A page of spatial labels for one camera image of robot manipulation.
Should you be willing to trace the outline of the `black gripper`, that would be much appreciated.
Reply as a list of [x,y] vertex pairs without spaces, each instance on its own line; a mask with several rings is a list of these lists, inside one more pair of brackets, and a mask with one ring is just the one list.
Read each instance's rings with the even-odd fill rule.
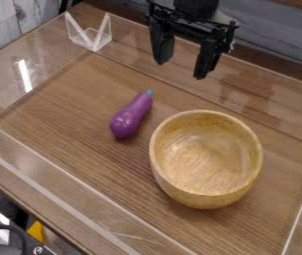
[[239,23],[219,8],[220,0],[149,0],[152,53],[165,64],[175,49],[175,36],[201,42],[193,76],[203,80],[216,69],[221,51],[235,44]]

